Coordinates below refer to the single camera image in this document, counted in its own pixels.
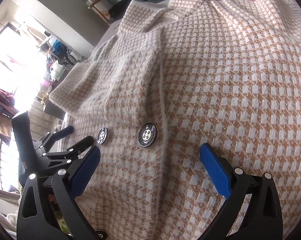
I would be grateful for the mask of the beige houndstooth knit coat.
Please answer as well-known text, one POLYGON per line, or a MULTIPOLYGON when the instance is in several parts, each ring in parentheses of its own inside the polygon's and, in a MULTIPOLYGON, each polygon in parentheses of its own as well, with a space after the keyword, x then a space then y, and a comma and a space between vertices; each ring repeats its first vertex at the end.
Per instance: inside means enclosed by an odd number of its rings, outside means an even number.
POLYGON ((275 181, 288 236, 301 219, 301 8, 295 0, 133 1, 118 32, 50 94, 74 132, 106 127, 77 198, 111 239, 196 239, 223 203, 210 144, 275 181))

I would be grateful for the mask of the black clothing on chair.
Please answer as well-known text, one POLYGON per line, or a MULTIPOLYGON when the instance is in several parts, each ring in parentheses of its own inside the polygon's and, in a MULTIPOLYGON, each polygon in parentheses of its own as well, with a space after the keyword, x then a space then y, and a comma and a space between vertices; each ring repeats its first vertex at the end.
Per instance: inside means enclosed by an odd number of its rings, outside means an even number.
POLYGON ((130 5, 132 0, 121 0, 113 5, 109 10, 108 13, 110 14, 110 19, 117 21, 120 18, 123 18, 127 7, 130 5))

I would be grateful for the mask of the dark grey cabinet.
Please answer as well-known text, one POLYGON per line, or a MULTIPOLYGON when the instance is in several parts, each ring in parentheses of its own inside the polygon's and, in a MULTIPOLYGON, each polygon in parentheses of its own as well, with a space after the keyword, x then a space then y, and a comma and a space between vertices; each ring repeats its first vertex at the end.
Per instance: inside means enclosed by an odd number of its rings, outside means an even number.
POLYGON ((64 120, 65 116, 65 112, 61 108, 53 104, 49 99, 47 99, 45 102, 44 113, 60 120, 64 120))

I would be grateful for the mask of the bicycle with blue bag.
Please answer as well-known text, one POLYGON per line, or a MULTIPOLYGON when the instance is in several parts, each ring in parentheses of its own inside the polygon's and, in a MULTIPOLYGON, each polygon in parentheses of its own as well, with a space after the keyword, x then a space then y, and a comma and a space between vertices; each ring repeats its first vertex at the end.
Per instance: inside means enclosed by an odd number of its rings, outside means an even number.
POLYGON ((80 62, 75 58, 75 56, 72 55, 72 53, 72 50, 70 50, 59 40, 56 40, 52 46, 52 55, 50 58, 52 61, 57 62, 67 69, 80 62))

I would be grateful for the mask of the wooden chair with dark seat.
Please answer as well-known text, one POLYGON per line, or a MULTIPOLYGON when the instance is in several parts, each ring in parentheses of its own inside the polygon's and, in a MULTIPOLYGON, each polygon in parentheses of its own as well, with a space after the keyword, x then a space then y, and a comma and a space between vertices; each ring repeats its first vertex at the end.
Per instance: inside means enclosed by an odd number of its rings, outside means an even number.
POLYGON ((107 0, 88 0, 86 2, 87 8, 96 13, 108 26, 111 26, 114 20, 110 19, 108 10, 112 5, 107 0))

